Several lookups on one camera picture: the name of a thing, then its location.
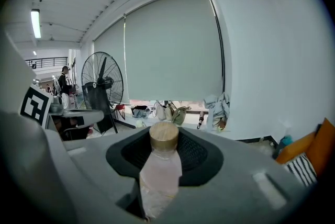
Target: fluorescent light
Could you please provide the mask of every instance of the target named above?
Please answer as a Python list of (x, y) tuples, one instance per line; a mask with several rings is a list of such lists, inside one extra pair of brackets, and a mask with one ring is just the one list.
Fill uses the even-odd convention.
[(34, 30), (35, 38), (39, 39), (41, 38), (41, 30), (40, 30), (40, 10), (39, 9), (33, 9), (30, 12), (31, 15), (31, 23), (32, 23), (32, 29)]

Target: wooden bottle cap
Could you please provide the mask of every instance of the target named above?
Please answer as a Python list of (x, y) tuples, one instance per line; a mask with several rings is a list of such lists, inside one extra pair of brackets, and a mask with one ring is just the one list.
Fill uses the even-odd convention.
[(178, 127), (171, 122), (158, 122), (150, 127), (151, 146), (159, 151), (171, 151), (177, 148)]

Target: railing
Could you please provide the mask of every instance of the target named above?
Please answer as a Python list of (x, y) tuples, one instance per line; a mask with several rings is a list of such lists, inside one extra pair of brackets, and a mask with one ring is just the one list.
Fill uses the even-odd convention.
[(26, 60), (27, 65), (31, 67), (33, 70), (53, 66), (65, 66), (67, 65), (67, 62), (68, 62), (67, 57)]

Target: person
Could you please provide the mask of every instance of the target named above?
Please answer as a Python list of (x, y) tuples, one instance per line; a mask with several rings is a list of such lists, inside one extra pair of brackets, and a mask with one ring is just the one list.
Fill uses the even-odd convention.
[(53, 94), (54, 96), (57, 96), (56, 88), (55, 88), (55, 86), (54, 86), (54, 82), (52, 83), (52, 94)]
[(51, 87), (49, 86), (49, 84), (47, 84), (47, 92), (51, 93)]
[(65, 76), (67, 75), (68, 72), (69, 72), (69, 68), (67, 66), (64, 66), (62, 68), (62, 74), (58, 78), (58, 83), (61, 89), (60, 95), (62, 97), (62, 104), (63, 104), (64, 109), (68, 109), (70, 107), (69, 95), (70, 95), (70, 89), (72, 88), (72, 86), (67, 85), (66, 79), (65, 79)]

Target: roller blind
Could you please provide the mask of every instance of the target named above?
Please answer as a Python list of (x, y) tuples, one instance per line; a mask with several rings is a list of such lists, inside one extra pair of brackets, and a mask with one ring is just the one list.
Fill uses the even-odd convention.
[(218, 29), (209, 0), (158, 0), (126, 17), (130, 99), (202, 100), (222, 86)]
[(94, 41), (94, 52), (105, 52), (114, 58), (120, 67), (124, 82), (124, 94), (122, 96), (122, 102), (129, 103), (125, 67), (123, 19), (112, 25), (98, 39)]

